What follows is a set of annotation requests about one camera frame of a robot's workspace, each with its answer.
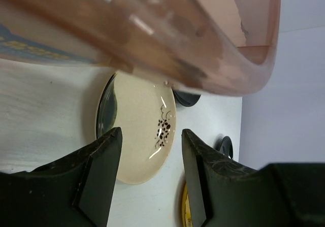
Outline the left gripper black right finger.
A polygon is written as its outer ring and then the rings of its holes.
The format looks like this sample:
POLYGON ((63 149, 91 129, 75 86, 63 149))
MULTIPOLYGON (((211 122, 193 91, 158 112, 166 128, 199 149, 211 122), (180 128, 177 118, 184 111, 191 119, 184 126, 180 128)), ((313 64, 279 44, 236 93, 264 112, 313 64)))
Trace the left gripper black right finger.
POLYGON ((324 226, 324 164, 254 170, 182 131, 193 226, 324 226))

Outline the brown and yellow patterned plate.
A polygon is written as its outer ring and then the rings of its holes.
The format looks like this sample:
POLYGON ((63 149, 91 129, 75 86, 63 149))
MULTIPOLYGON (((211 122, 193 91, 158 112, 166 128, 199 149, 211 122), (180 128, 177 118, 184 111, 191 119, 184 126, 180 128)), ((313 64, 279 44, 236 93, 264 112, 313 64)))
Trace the brown and yellow patterned plate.
POLYGON ((187 184, 185 184, 182 194, 181 216, 183 227, 192 227, 187 184))

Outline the black glossy plate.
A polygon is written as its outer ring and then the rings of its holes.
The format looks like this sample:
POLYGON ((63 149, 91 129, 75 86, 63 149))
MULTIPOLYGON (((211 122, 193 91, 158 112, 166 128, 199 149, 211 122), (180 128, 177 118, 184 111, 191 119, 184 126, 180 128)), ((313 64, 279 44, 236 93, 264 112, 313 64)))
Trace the black glossy plate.
POLYGON ((173 95, 177 103, 184 107, 194 106, 200 99, 201 95, 173 90, 173 95))

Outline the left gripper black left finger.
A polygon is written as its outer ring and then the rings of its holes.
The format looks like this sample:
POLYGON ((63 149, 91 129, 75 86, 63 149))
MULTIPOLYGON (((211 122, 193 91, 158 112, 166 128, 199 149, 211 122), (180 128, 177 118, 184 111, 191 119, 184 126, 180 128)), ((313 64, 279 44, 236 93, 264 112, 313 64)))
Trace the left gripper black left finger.
POLYGON ((1 226, 106 226, 121 148, 115 127, 31 172, 1 173, 1 226))

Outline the cream plate with black patch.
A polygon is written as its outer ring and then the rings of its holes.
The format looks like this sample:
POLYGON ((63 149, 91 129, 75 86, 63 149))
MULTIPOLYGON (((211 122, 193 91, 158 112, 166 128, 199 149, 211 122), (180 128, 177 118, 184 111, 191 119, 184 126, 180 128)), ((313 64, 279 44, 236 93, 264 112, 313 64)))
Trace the cream plate with black patch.
POLYGON ((153 178, 165 164, 175 136, 176 103, 171 88, 114 72, 96 112, 97 137, 121 128, 117 180, 130 185, 153 178))

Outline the black plate with iridescent rim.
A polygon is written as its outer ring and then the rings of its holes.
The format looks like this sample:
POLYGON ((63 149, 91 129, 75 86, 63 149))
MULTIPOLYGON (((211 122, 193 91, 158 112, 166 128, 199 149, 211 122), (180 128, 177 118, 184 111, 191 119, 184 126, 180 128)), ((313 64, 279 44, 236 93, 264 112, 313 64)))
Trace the black plate with iridescent rim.
POLYGON ((233 144, 229 136, 218 138, 214 144, 214 149, 230 159, 234 158, 233 144))

